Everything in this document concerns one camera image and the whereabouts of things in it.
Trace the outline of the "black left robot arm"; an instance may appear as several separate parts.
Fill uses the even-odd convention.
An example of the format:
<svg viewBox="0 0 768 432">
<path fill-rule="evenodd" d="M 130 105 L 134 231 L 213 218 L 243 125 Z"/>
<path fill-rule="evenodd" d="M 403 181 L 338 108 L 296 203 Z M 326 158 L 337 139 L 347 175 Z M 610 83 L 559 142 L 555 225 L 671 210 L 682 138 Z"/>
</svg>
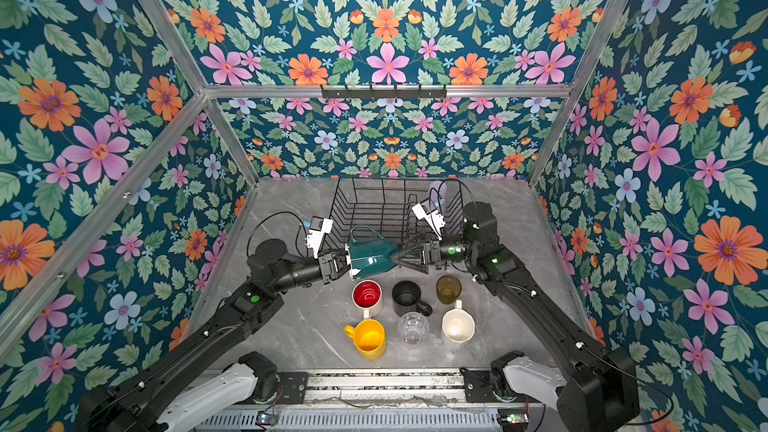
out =
<svg viewBox="0 0 768 432">
<path fill-rule="evenodd" d="M 282 240 L 268 239 L 248 256 L 247 265 L 249 278 L 166 356 L 116 387 L 87 392 L 76 430 L 190 431 L 237 402 L 270 400 L 279 385 L 276 367 L 256 352 L 199 386 L 193 383 L 264 327 L 283 306 L 285 291 L 337 280 L 349 271 L 350 260 L 346 247 L 301 257 L 289 253 Z"/>
</svg>

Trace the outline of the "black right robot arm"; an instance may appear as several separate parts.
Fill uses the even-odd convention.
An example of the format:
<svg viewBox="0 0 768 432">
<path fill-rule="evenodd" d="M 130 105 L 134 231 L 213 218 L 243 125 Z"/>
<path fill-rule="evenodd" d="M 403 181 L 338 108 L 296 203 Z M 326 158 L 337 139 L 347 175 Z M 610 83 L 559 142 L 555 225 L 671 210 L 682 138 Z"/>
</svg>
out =
<svg viewBox="0 0 768 432">
<path fill-rule="evenodd" d="M 416 204 L 395 237 L 399 265 L 427 272 L 432 264 L 462 262 L 473 279 L 512 309 L 545 346 L 555 364 L 511 351 L 491 364 L 488 385 L 500 398 L 523 394 L 559 415 L 570 431 L 617 431 L 640 413 L 635 363 L 607 349 L 543 291 L 523 261 L 498 235 L 490 204 L 463 206 L 458 228 L 440 210 Z"/>
</svg>

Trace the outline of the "green mug cream inside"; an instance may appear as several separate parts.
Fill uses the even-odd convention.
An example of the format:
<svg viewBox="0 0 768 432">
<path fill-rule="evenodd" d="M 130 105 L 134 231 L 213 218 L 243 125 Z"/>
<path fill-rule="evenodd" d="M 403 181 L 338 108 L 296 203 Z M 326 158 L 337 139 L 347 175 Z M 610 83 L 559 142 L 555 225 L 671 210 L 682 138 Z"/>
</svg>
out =
<svg viewBox="0 0 768 432">
<path fill-rule="evenodd" d="M 352 227 L 345 247 L 349 275 L 353 280 L 388 272 L 395 267 L 392 256 L 398 244 L 370 226 Z"/>
</svg>

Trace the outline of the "lilac cup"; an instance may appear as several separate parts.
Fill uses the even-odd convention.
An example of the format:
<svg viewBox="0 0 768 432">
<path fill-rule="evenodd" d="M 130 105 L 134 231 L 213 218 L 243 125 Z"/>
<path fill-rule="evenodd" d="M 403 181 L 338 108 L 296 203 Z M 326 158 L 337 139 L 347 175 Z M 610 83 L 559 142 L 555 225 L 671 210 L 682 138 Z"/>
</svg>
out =
<svg viewBox="0 0 768 432">
<path fill-rule="evenodd" d="M 442 211 L 447 197 L 447 184 L 443 181 L 433 181 L 428 189 L 428 201 L 435 210 Z"/>
</svg>

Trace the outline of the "white mug red inside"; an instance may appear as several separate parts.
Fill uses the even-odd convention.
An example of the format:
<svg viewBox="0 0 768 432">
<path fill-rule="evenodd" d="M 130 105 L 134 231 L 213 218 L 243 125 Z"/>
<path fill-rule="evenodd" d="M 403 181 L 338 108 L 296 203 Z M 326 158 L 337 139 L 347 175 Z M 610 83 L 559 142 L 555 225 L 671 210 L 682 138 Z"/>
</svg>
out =
<svg viewBox="0 0 768 432">
<path fill-rule="evenodd" d="M 352 291 L 352 302 L 365 319 L 380 314 L 383 301 L 382 287 L 373 280 L 359 282 Z"/>
</svg>

